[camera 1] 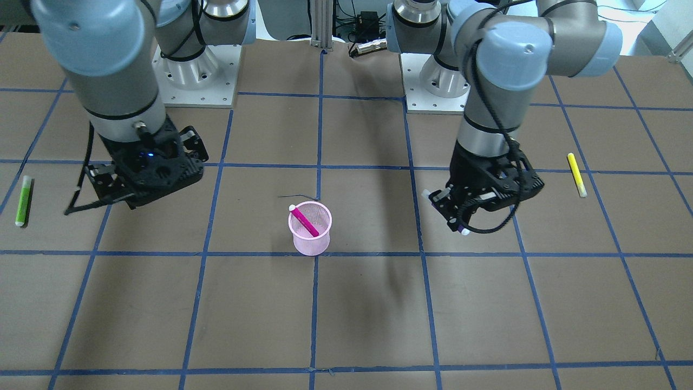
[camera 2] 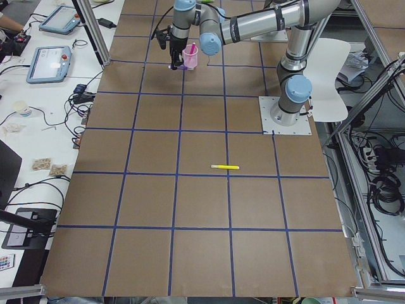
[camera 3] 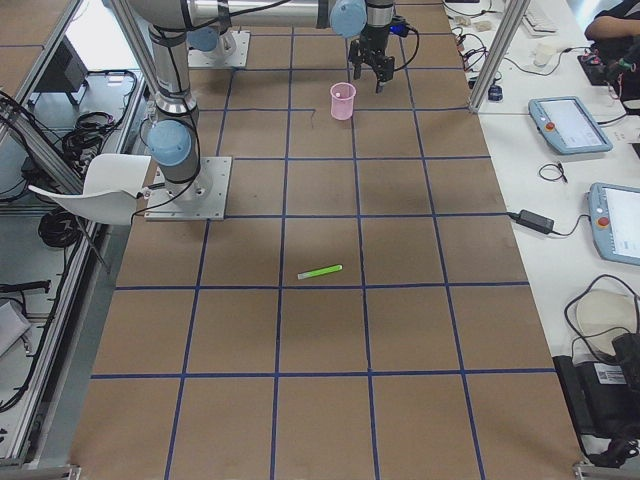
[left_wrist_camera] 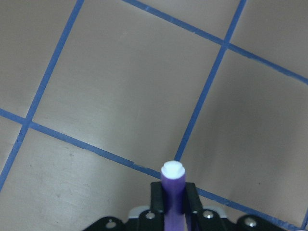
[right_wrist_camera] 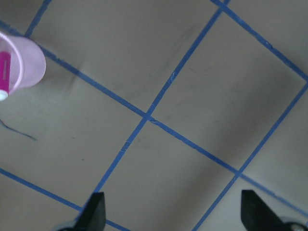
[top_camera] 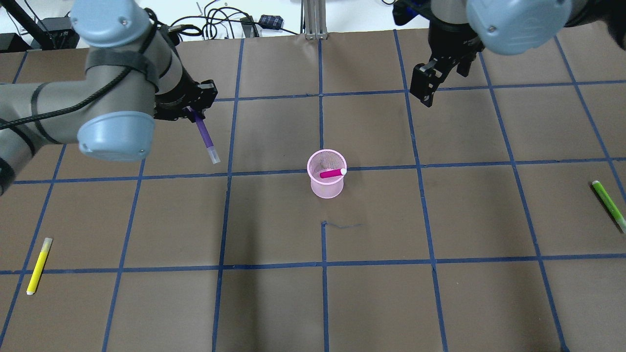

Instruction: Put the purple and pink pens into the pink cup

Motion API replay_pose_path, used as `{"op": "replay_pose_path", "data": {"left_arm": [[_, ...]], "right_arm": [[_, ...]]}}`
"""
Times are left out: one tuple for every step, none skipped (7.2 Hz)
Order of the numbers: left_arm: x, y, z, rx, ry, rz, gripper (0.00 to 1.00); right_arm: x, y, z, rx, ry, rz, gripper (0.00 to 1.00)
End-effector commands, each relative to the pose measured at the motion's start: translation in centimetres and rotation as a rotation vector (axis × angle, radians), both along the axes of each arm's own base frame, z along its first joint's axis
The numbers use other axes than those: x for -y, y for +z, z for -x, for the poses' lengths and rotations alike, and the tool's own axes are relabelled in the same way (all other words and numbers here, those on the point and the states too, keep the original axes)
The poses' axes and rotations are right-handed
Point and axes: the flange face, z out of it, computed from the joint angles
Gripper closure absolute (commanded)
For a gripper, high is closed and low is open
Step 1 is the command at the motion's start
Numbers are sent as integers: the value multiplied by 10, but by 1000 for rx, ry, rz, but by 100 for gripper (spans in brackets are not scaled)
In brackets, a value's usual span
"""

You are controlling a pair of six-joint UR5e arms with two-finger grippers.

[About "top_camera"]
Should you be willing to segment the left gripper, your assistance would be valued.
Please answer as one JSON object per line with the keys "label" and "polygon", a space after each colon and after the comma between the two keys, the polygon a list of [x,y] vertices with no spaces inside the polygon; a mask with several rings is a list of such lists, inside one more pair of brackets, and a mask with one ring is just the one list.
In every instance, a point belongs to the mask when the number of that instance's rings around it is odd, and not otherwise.
{"label": "left gripper", "polygon": [[187,109],[202,113],[213,105],[217,94],[214,80],[200,83],[182,80],[168,93],[155,96],[154,119],[174,122],[187,118]]}

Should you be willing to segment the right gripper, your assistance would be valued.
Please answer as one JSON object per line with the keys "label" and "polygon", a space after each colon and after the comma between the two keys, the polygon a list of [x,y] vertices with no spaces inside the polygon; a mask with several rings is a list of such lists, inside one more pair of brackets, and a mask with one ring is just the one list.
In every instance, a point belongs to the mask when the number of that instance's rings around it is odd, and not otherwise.
{"label": "right gripper", "polygon": [[440,79],[447,78],[454,67],[458,74],[467,77],[472,62],[484,49],[481,39],[472,29],[430,29],[428,43],[431,49],[429,62],[413,68],[410,84],[410,93],[425,107],[432,106]]}

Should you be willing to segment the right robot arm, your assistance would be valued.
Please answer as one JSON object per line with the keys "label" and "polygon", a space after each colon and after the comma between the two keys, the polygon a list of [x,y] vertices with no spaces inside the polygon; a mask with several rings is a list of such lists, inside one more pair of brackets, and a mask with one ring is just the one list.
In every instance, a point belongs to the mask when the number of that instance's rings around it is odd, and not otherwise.
{"label": "right robot arm", "polygon": [[625,48],[623,0],[398,0],[394,22],[428,20],[427,62],[413,68],[409,92],[427,107],[452,70],[466,77],[478,53],[512,56],[542,46],[565,27],[604,22]]}

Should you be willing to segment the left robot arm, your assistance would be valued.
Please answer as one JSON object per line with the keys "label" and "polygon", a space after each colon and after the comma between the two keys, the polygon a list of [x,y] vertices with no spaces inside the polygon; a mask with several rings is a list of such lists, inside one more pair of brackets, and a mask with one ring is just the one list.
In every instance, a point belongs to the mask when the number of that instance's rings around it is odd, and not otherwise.
{"label": "left robot arm", "polygon": [[1,85],[2,193],[46,145],[144,160],[155,120],[202,119],[218,94],[212,80],[191,77],[169,27],[134,0],[77,0],[70,21],[89,46],[84,80]]}

